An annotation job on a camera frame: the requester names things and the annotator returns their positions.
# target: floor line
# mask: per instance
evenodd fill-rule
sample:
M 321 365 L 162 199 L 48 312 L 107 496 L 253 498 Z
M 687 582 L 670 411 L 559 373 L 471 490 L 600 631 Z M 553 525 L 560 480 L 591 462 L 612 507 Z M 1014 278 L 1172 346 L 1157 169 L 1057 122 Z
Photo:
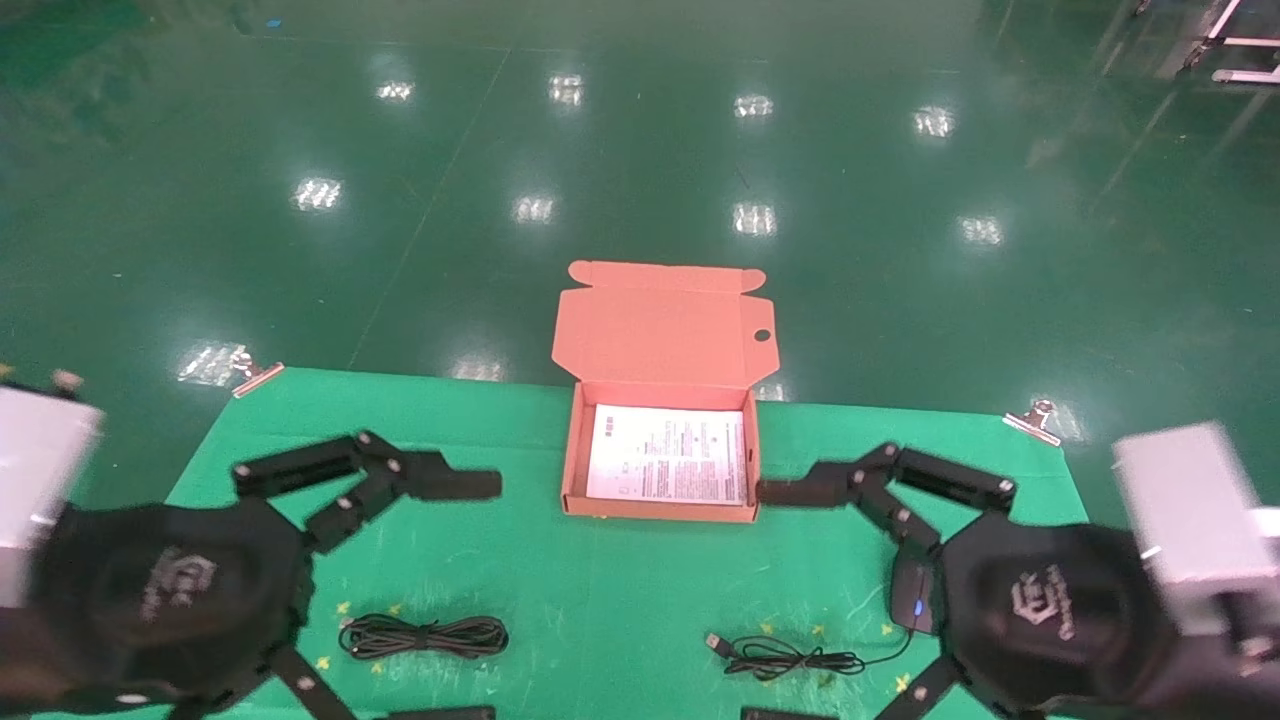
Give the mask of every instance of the floor line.
M 449 164 L 444 167 L 444 173 L 440 174 L 440 182 L 435 183 L 435 190 L 431 192 L 431 200 L 426 204 L 426 209 L 422 211 L 422 219 L 417 222 L 417 228 L 413 231 L 413 236 L 410 237 L 408 243 L 404 245 L 404 252 L 401 254 L 399 263 L 396 264 L 396 270 L 387 281 L 387 287 L 383 288 L 383 295 L 378 299 L 378 305 L 374 305 L 374 313 L 369 316 L 369 323 L 365 324 L 364 332 L 360 333 L 360 340 L 356 341 L 356 350 L 351 354 L 351 360 L 347 361 L 347 370 L 349 370 L 356 364 L 356 359 L 360 357 L 360 351 L 365 347 L 365 340 L 369 338 L 369 331 L 372 329 L 374 323 L 378 320 L 378 315 L 383 311 L 383 305 L 387 302 L 387 297 L 390 296 L 392 288 L 396 286 L 396 281 L 399 279 L 401 273 L 404 270 L 404 264 L 408 261 L 410 252 L 412 252 L 413 247 L 417 246 L 417 238 L 422 234 L 422 227 L 426 225 L 426 217 L 430 215 L 431 209 L 435 208 L 435 201 L 440 197 L 440 191 L 444 188 L 444 183 L 449 179 L 449 173 L 453 170 L 454 163 L 458 161 L 458 155 L 462 154 L 462 147 L 467 143 L 467 138 L 471 137 L 471 129 L 475 128 L 476 120 L 480 119 L 480 113 L 484 111 L 485 102 L 489 101 L 489 95 L 493 94 L 494 86 L 498 85 L 498 76 L 500 76 L 502 69 L 507 67 L 507 58 L 511 58 L 511 51 L 512 49 L 508 47 L 507 53 L 502 56 L 502 61 L 498 63 L 498 69 L 493 72 L 493 77 L 489 79 L 489 87 L 485 88 L 484 96 L 480 99 L 476 114 L 472 115 L 471 122 L 467 123 L 467 129 L 462 131 L 462 137 L 458 138 L 458 147 L 453 151 L 453 156 L 449 158 Z

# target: mouse cable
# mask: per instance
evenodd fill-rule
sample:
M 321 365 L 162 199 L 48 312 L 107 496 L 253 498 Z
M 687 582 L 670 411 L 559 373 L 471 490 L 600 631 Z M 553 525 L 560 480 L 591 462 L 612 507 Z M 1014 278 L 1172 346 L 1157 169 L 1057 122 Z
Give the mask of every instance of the mouse cable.
M 869 666 L 896 660 L 911 646 L 915 630 L 906 632 L 906 642 L 897 651 L 884 657 L 863 660 L 855 652 L 824 652 L 822 646 L 809 652 L 801 652 L 794 644 L 771 635 L 748 635 L 736 641 L 712 633 L 707 635 L 707 647 L 716 655 L 728 660 L 726 675 L 750 673 L 756 680 L 767 683 L 777 680 L 792 670 L 826 670 L 838 675 L 858 675 Z

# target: green epoxy floor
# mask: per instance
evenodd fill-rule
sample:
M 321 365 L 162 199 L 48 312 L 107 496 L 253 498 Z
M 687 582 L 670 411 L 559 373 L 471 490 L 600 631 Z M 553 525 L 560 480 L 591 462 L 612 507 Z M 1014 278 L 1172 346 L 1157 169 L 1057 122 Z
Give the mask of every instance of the green epoxy floor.
M 0 361 L 87 379 L 127 503 L 229 398 L 196 341 L 567 384 L 570 261 L 756 266 L 763 397 L 1050 397 L 1105 521 L 1116 437 L 1217 418 L 1280 502 L 1280 101 L 1165 77 L 1206 4 L 6 3 Z

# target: metal rack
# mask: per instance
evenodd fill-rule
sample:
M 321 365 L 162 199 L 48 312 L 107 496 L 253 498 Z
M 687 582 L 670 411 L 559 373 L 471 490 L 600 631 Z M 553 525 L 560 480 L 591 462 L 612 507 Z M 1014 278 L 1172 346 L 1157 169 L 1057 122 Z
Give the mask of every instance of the metal rack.
M 1146 9 L 1146 3 L 1139 3 L 1134 13 L 1140 13 Z M 1236 8 L 1240 6 L 1240 0 L 1230 0 L 1222 9 L 1222 14 L 1217 17 L 1213 26 L 1210 28 L 1204 38 L 1192 49 L 1190 54 L 1187 55 L 1187 60 L 1183 63 L 1184 68 L 1193 68 L 1199 64 L 1204 58 L 1204 54 L 1215 47 L 1221 47 L 1224 45 L 1236 45 L 1244 47 L 1274 47 L 1280 50 L 1280 38 L 1272 37 L 1230 37 L 1224 36 L 1226 23 L 1231 19 Z M 1213 82 L 1257 82 L 1267 85 L 1280 85 L 1280 67 L 1271 72 L 1261 70 L 1216 70 L 1213 73 Z

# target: orange cardboard box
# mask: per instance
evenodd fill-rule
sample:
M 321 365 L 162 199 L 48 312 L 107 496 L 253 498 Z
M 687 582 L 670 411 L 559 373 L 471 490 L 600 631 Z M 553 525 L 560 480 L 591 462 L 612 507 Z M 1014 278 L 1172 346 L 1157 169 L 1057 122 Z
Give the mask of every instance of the orange cardboard box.
M 573 387 L 561 500 L 570 515 L 753 523 L 760 434 L 751 386 L 778 369 L 773 302 L 744 293 L 760 270 L 577 260 L 588 286 L 561 293 L 552 357 Z M 745 506 L 586 496 L 596 405 L 740 410 Z

